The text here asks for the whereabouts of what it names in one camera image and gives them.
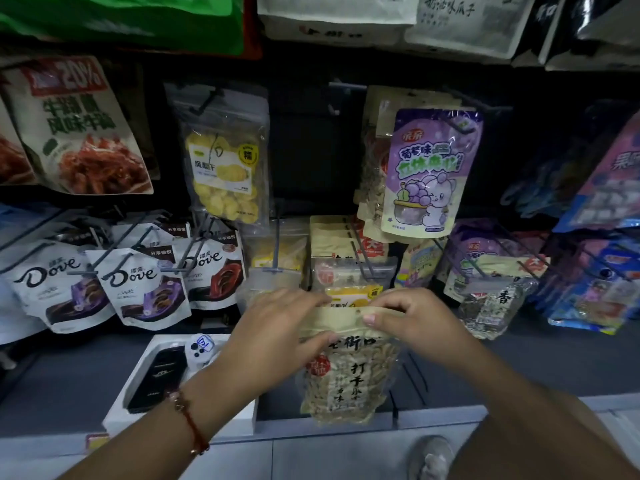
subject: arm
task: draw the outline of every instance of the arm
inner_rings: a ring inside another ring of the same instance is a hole
[[[278,290],[254,301],[218,358],[181,387],[206,439],[337,340],[322,332],[304,344],[298,341],[304,316],[327,300],[322,294]],[[59,480],[176,479],[193,459],[192,444],[184,416],[164,401]]]
[[[404,318],[381,314],[364,320],[471,383],[508,441],[529,451],[533,462],[554,465],[558,478],[640,479],[618,451],[473,338],[432,292],[390,290],[371,305],[405,311]]]

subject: hand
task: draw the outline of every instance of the hand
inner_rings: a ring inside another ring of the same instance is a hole
[[[300,343],[303,318],[318,305],[331,301],[325,294],[277,290],[254,300],[236,325],[214,364],[230,369],[241,381],[242,393],[256,398],[313,360],[339,339],[324,331]]]
[[[458,368],[466,353],[478,345],[452,311],[427,289],[387,290],[370,306],[394,308],[406,316],[365,315],[367,325],[393,335],[421,356],[446,367]]]

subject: red string bracelet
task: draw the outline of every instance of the red string bracelet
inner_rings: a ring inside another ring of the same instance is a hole
[[[184,396],[182,395],[182,391],[180,389],[172,391],[167,394],[167,398],[173,404],[173,408],[179,413],[182,413],[184,418],[187,420],[187,424],[191,428],[191,431],[193,432],[193,448],[191,448],[190,451],[191,455],[196,456],[203,454],[209,449],[209,443],[199,432],[196,423],[193,422],[193,418],[189,414],[188,410],[189,402],[185,400]]]

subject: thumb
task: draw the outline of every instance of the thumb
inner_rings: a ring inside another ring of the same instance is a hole
[[[404,335],[404,317],[395,317],[387,314],[371,314],[363,315],[362,320],[365,325],[370,326],[376,330],[380,330],[393,335],[397,339],[402,339]]]
[[[320,355],[320,352],[325,350],[325,348],[338,341],[338,339],[340,339],[340,337],[336,332],[321,331],[298,346],[300,358],[304,363],[310,362]]]

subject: gray shelf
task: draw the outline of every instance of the gray shelf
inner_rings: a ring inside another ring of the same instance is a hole
[[[149,339],[106,334],[39,354],[0,403],[0,458],[84,452],[86,435],[104,431],[102,420]],[[514,323],[507,334],[487,344],[527,377],[591,398],[590,405],[600,409],[612,404],[640,408],[639,345],[640,322],[629,323],[613,337]],[[231,441],[469,422],[484,415],[480,403],[459,378],[406,355],[387,402],[366,426],[316,425],[300,414],[300,393],[292,378],[261,396],[256,434]]]

